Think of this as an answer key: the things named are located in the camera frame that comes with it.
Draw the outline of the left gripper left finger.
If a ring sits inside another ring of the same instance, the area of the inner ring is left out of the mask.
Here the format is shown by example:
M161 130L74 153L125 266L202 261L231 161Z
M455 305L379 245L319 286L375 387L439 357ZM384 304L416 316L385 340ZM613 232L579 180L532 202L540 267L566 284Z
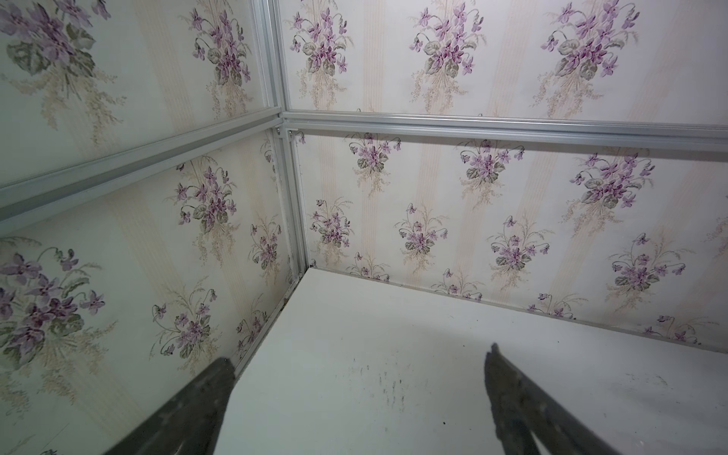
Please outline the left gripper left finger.
M109 454L212 454L235 385L234 366L217 358Z

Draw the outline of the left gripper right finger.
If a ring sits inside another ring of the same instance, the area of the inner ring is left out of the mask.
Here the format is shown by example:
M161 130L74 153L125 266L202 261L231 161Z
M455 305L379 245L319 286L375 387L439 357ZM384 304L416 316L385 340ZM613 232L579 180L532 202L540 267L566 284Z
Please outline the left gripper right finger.
M496 343L485 356L485 390L496 436L506 454L615 454L617 451L504 356Z

